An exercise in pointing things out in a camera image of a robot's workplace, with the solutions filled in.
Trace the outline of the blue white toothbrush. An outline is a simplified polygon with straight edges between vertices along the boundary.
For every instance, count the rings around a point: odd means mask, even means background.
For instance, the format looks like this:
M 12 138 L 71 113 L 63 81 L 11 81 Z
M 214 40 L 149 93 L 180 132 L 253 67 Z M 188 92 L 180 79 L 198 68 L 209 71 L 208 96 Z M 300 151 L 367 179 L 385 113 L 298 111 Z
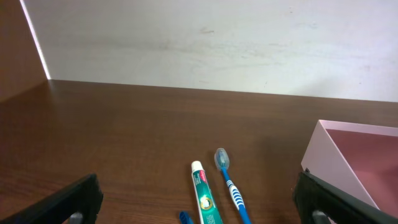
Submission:
M 233 181 L 229 177 L 228 168 L 229 168 L 229 157 L 224 148 L 218 148 L 215 152 L 215 164 L 218 170 L 221 171 L 223 178 L 226 182 L 227 188 L 229 190 L 231 199 L 237 208 L 239 215 L 244 224 L 251 224 L 251 220 L 247 213 L 243 197 L 238 190 L 238 188 L 234 185 Z

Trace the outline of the blue pen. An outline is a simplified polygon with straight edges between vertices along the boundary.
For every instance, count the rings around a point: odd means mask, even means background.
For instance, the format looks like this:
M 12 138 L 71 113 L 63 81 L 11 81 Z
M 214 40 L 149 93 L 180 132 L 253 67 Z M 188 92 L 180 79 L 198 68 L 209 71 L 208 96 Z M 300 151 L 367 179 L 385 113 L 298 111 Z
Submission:
M 188 212 L 181 211 L 178 217 L 181 224 L 193 224 L 193 220 L 191 219 Z

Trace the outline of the green toothpaste tube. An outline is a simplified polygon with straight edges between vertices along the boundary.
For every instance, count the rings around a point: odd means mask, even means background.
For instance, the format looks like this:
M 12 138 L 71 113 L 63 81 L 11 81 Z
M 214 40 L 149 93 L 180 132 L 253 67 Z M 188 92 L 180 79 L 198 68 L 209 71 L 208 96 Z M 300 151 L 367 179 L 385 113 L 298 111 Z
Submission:
M 201 224 L 223 224 L 212 195 L 205 170 L 200 161 L 193 161 L 192 180 Z

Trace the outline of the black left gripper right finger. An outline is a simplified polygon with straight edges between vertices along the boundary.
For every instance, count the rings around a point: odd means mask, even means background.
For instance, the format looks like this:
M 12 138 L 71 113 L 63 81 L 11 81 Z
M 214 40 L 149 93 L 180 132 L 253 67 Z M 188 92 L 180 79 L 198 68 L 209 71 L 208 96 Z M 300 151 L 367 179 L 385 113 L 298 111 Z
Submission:
M 298 175 L 293 201 L 302 223 L 397 224 L 397 218 L 321 180 L 308 170 Z

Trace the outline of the white box pink inside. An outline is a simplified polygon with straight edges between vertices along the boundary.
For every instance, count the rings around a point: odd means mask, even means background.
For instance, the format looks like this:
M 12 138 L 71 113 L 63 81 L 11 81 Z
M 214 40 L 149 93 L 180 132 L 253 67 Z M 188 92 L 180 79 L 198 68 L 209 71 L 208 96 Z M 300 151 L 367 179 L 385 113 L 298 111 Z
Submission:
M 319 120 L 303 169 L 397 216 L 397 128 Z

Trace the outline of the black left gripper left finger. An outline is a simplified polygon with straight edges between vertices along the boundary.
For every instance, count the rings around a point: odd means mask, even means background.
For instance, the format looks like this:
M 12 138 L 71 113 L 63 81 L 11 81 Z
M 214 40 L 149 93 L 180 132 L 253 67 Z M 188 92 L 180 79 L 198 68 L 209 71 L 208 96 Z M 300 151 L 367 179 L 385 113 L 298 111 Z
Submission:
M 95 223 L 102 201 L 97 175 L 88 174 L 1 223 L 63 223 L 75 213 L 82 214 L 82 223 Z

